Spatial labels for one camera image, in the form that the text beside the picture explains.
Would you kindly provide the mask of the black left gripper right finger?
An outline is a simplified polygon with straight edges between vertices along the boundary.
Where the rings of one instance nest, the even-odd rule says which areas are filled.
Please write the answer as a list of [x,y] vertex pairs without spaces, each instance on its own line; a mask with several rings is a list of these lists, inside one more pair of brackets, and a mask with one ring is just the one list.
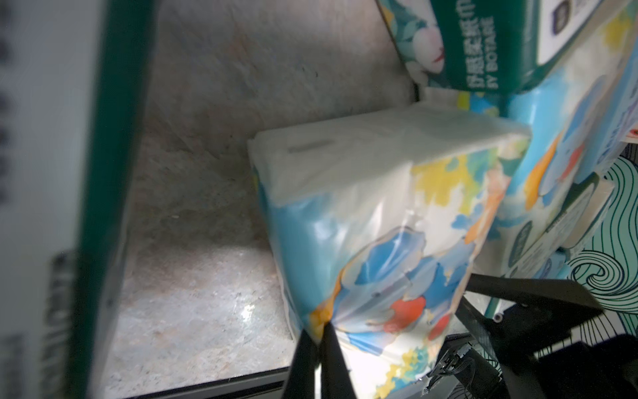
[[322,367],[321,399],[356,399],[337,332],[331,323],[324,327],[319,360]]

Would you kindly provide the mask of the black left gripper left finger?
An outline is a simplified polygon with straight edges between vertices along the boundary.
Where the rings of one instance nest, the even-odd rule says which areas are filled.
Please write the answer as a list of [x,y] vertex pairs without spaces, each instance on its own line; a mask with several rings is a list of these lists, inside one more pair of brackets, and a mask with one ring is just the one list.
[[317,344],[306,330],[302,330],[288,369],[282,399],[314,399],[315,372],[319,365]]

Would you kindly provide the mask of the colourful splash tissue pack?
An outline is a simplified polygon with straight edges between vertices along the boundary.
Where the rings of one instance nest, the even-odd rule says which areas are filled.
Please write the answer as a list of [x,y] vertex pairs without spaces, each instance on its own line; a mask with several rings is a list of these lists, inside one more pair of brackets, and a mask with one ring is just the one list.
[[334,328],[356,397],[432,369],[531,139],[415,103],[249,141],[288,325],[314,341]]

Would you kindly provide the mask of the green white tissue pack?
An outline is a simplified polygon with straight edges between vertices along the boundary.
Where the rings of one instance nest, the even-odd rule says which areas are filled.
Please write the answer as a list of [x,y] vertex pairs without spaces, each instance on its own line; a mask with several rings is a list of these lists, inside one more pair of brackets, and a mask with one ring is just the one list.
[[102,398],[155,1],[1,4],[1,395]]

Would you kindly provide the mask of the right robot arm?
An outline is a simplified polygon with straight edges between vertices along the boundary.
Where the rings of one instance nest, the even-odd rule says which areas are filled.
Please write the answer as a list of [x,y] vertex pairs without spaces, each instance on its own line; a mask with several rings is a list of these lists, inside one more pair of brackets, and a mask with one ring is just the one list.
[[453,377],[471,398],[637,396],[635,336],[571,340],[574,329],[604,314],[581,284],[474,274],[467,289],[512,305],[489,318],[461,300],[455,315],[468,331],[445,339],[435,368],[426,375],[426,393]]

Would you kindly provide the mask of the blue cartoon tissue pack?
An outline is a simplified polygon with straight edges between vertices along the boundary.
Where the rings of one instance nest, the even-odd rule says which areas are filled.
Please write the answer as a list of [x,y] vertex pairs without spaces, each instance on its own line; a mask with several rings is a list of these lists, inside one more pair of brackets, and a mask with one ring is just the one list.
[[637,3],[606,1],[535,88],[499,96],[462,91],[457,106],[529,126],[533,138],[513,175],[475,267],[503,275],[545,233],[568,195],[601,110],[637,35]]

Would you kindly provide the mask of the green botare tissue pack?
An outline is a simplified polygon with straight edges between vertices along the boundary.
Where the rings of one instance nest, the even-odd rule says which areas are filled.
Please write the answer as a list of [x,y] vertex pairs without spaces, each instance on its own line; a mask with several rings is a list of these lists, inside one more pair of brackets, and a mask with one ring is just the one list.
[[420,86],[516,94],[540,84],[624,1],[380,1]]

